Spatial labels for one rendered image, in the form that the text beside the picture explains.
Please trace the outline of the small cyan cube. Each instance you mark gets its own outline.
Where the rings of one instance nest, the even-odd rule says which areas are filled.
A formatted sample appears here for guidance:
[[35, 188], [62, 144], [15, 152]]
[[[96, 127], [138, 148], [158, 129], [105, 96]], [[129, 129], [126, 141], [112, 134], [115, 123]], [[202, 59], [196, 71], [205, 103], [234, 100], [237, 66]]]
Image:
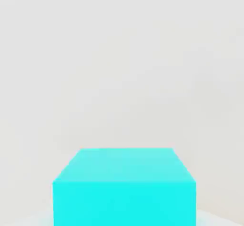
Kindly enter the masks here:
[[52, 188], [54, 226], [196, 226], [196, 182], [171, 148], [82, 148]]

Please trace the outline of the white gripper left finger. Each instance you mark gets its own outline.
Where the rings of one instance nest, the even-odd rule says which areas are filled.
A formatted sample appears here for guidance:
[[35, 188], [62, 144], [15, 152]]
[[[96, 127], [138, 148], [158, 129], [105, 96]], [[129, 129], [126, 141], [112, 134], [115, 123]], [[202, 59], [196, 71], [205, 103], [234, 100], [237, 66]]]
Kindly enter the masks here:
[[54, 226], [53, 214], [43, 213], [30, 216], [22, 222], [22, 226]]

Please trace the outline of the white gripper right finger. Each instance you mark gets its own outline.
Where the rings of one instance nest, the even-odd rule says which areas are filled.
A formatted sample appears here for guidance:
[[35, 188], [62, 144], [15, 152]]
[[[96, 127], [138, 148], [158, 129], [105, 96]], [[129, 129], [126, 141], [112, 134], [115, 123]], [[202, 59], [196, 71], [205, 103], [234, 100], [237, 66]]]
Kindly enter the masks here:
[[231, 220], [216, 216], [209, 212], [197, 210], [196, 226], [241, 226]]

